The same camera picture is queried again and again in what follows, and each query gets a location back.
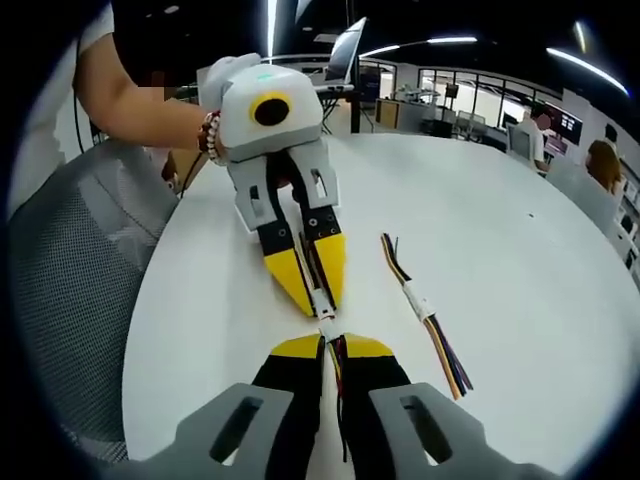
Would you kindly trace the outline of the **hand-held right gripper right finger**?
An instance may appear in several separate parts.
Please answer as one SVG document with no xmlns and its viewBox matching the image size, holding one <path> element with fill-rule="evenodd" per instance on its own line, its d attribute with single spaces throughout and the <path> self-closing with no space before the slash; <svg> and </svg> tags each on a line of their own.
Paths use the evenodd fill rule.
<svg viewBox="0 0 640 480">
<path fill-rule="evenodd" d="M 491 448 L 480 421 L 428 383 L 413 383 L 389 347 L 348 334 L 340 349 L 343 457 L 358 479 L 527 479 Z"/>
</svg>

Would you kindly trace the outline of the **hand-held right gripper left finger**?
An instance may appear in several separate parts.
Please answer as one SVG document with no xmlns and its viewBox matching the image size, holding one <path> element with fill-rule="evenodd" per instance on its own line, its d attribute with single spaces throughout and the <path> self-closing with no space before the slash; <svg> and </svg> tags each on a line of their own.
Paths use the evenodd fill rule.
<svg viewBox="0 0 640 480">
<path fill-rule="evenodd" d="M 127 479 L 303 479 L 320 423 L 325 338 L 275 347 L 250 384 L 236 383 L 177 426 Z"/>
</svg>

